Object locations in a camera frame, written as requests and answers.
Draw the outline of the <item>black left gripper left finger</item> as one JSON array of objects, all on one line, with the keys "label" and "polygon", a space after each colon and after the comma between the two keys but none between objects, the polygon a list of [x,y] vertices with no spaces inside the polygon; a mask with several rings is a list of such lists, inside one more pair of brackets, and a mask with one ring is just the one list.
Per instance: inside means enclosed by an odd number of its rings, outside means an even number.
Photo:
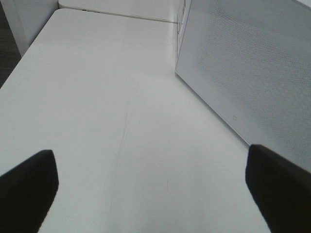
[{"label": "black left gripper left finger", "polygon": [[0,231],[36,233],[59,187],[55,156],[42,150],[0,177]]}]

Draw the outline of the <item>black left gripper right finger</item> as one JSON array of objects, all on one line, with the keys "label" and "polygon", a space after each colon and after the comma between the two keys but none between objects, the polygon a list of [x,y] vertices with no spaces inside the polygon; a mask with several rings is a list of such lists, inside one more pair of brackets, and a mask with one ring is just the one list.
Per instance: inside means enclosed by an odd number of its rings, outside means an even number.
[{"label": "black left gripper right finger", "polygon": [[248,150],[245,181],[273,233],[311,231],[311,174],[263,145]]}]

